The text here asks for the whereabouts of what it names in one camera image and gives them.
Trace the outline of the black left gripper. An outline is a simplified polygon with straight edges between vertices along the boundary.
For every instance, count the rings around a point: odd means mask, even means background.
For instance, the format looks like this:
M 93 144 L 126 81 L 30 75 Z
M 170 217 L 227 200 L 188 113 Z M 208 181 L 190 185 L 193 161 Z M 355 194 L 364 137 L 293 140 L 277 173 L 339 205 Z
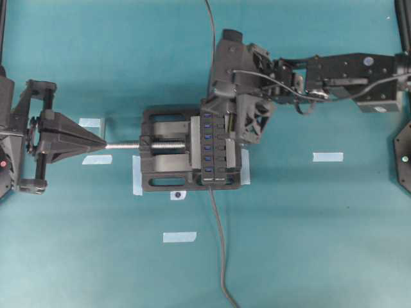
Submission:
M 46 163 L 53 164 L 69 157 L 102 150 L 107 143 L 70 118 L 51 108 L 57 90 L 56 83 L 28 80 L 19 102 L 11 111 L 10 119 L 10 176 L 16 191 L 42 194 L 46 190 Z M 31 100 L 43 102 L 40 117 L 29 117 Z M 34 145 L 36 129 L 39 129 L 39 151 Z M 25 154 L 35 157 L 35 178 L 21 176 Z

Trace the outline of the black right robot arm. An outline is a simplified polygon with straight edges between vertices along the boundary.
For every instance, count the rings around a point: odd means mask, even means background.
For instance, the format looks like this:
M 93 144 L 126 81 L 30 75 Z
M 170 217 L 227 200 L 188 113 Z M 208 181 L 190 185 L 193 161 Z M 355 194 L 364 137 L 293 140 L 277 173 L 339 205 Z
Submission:
M 271 59 L 255 44 L 223 39 L 215 53 L 209 96 L 201 104 L 205 140 L 257 144 L 275 106 L 353 100 L 363 112 L 401 107 L 410 89 L 410 54 L 351 53 L 289 60 Z

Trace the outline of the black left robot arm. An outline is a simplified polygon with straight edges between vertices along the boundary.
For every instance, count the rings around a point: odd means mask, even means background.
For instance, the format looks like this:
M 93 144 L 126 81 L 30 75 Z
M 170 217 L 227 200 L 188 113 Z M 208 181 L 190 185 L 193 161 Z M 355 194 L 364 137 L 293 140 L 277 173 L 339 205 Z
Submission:
M 1 196 L 9 191 L 43 194 L 46 166 L 102 150 L 107 143 L 53 110 L 57 85 L 28 80 L 13 107 L 14 82 L 1 70 Z

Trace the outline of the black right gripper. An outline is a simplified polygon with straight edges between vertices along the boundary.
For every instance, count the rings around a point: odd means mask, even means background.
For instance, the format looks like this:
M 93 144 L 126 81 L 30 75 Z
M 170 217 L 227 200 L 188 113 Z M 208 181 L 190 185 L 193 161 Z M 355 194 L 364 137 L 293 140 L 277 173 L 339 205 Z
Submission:
M 219 42 L 209 78 L 207 97 L 200 101 L 201 116 L 228 116 L 227 136 L 238 143 L 260 143 L 274 113 L 270 100 L 280 93 L 267 78 L 274 75 L 270 52 L 256 44 Z

